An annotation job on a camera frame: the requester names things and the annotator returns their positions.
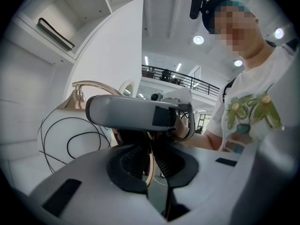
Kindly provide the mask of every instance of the balcony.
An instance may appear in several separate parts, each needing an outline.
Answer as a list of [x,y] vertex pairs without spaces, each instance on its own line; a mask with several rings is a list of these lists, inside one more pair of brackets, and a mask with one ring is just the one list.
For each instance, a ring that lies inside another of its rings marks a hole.
[[142,76],[161,80],[166,83],[173,83],[182,87],[189,87],[192,90],[212,96],[214,98],[218,97],[220,90],[220,88],[200,79],[159,67],[142,65]]

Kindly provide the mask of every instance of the white t-shirt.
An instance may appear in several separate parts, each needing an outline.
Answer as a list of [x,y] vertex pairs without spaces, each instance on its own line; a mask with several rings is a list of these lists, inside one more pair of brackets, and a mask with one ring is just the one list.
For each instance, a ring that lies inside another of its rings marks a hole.
[[280,117],[268,89],[292,62],[292,55],[276,47],[260,66],[240,73],[225,96],[222,88],[207,130],[223,138],[220,150],[241,153],[246,144],[261,141],[272,129],[281,128]]

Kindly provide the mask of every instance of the ceiling light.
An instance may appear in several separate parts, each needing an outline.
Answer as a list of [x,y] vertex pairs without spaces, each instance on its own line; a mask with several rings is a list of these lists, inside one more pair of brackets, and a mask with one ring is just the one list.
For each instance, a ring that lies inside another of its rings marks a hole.
[[285,35],[285,32],[283,32],[283,29],[277,28],[274,32],[274,35],[277,39],[281,39]]
[[180,66],[181,66],[181,63],[180,63],[180,64],[178,64],[178,67],[176,68],[176,72],[178,72],[178,71],[179,71],[179,68],[180,68]]
[[204,38],[200,35],[197,35],[197,36],[194,37],[193,41],[197,45],[200,45],[200,44],[204,43]]
[[234,62],[234,65],[237,66],[237,67],[242,66],[242,64],[243,64],[243,62],[241,60],[236,60]]

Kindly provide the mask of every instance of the railing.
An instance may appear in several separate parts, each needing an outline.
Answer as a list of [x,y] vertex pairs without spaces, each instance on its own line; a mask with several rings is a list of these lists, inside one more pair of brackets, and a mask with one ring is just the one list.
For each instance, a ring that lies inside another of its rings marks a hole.
[[220,90],[220,88],[217,88],[216,86],[213,86],[197,78],[159,67],[142,65],[142,76],[161,80],[167,83],[173,83],[183,87],[189,87],[190,89],[214,97],[218,96]]

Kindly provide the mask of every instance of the dark cap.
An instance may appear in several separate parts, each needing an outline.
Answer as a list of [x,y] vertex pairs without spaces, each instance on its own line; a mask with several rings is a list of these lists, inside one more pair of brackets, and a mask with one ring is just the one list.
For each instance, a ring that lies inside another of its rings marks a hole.
[[201,9],[203,24],[206,30],[211,34],[215,34],[214,24],[211,22],[211,19],[214,16],[216,8],[224,1],[228,0],[209,0],[203,5]]

